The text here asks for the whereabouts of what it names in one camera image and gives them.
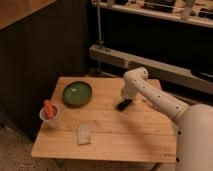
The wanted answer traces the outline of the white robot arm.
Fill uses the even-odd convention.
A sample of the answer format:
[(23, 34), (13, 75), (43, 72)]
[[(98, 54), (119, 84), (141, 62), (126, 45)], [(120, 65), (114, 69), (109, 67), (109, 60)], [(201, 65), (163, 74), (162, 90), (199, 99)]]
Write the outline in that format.
[(175, 171), (213, 171), (213, 106), (189, 105), (147, 82), (144, 67), (124, 73), (123, 100), (140, 93), (178, 128)]

